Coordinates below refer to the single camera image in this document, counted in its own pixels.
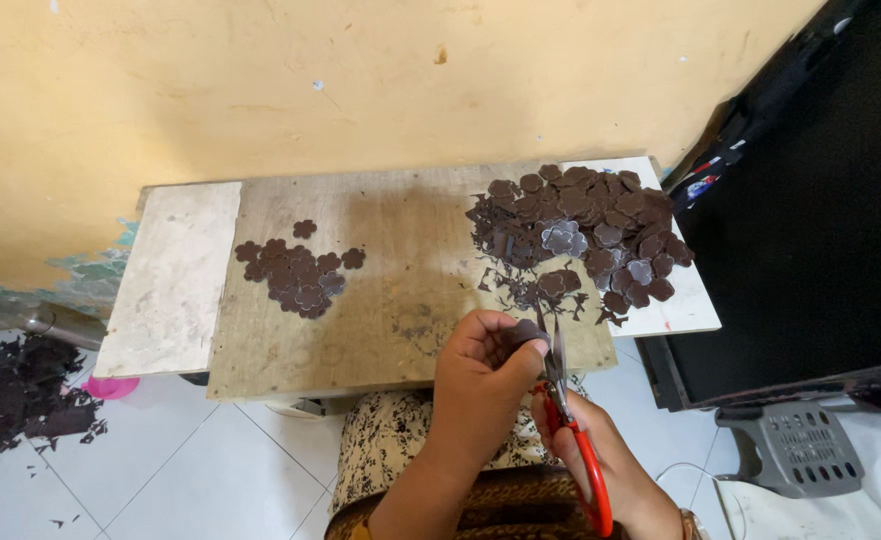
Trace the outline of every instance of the red scissor handle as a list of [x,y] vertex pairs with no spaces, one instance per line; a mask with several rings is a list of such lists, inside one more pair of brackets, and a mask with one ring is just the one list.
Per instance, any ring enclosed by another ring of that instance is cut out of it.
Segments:
[[[543,387],[538,388],[538,391],[542,392]],[[560,411],[557,410],[554,400],[550,398],[544,399],[544,409],[547,411],[547,427],[551,431],[551,435],[556,434],[562,423]],[[597,455],[594,453],[594,445],[590,444],[587,432],[580,430],[577,420],[567,423],[567,428],[574,432],[574,440],[577,441],[580,456],[583,458],[583,465],[587,469],[587,479],[590,481],[590,488],[594,492],[594,504],[591,504],[587,497],[583,496],[583,491],[578,485],[577,494],[580,499],[580,508],[583,509],[583,513],[586,514],[587,520],[590,521],[594,531],[606,538],[614,531],[614,519],[610,513],[610,497],[607,496],[607,486],[603,483],[601,465],[597,461]]]

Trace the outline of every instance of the scissors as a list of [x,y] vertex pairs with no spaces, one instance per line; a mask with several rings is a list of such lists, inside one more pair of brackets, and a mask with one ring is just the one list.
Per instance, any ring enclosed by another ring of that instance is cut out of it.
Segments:
[[[537,325],[546,334],[547,326],[544,324],[544,314],[540,310],[540,302],[538,301],[535,306]],[[557,322],[555,316],[553,341],[554,350],[548,350],[544,355],[544,366],[547,371],[546,381],[543,382],[542,387],[538,388],[540,392],[546,391],[551,398],[544,400],[544,409],[547,411],[547,427],[551,431],[551,435],[555,434],[561,426],[570,428],[574,432],[574,439],[580,449],[583,464],[587,468],[587,478],[590,480],[590,487],[594,494],[594,501],[591,504],[589,498],[583,496],[583,491],[578,486],[580,507],[587,515],[587,520],[590,521],[594,531],[602,537],[607,537],[613,533],[614,528],[613,516],[610,514],[610,497],[607,496],[601,465],[597,461],[597,455],[594,453],[593,445],[590,444],[587,432],[580,430],[577,419],[567,408],[567,359],[564,356],[560,323]]]

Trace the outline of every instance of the white board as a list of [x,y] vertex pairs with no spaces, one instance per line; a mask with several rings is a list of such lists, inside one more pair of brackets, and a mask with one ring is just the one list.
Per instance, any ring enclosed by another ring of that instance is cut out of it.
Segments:
[[[660,190],[660,180],[646,156],[566,161],[560,164],[564,171],[570,167],[587,167],[609,172],[633,171],[640,177],[643,188]],[[683,240],[676,220],[672,221],[674,234]],[[674,296],[667,301],[651,298],[650,305],[640,309],[631,307],[626,313],[627,320],[620,327],[607,321],[610,335],[614,338],[641,338],[709,331],[721,327],[721,320],[717,317],[707,289],[697,272],[697,264],[691,264],[689,268],[675,265],[668,281],[674,286]]]
[[174,185],[150,193],[94,377],[207,370],[241,185]]

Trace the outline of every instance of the gray plastic stool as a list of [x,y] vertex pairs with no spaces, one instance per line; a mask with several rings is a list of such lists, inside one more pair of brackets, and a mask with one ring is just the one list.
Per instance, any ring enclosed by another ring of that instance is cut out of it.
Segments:
[[832,413],[814,401],[721,407],[714,422],[733,430],[741,466],[736,480],[791,499],[860,489],[864,467]]

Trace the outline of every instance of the pink plastic container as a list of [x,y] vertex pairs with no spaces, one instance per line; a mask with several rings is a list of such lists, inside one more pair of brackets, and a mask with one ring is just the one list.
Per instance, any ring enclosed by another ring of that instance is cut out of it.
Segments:
[[101,400],[118,400],[134,391],[140,383],[135,378],[94,378],[93,375],[87,382],[80,385],[81,388],[90,392],[91,396]]

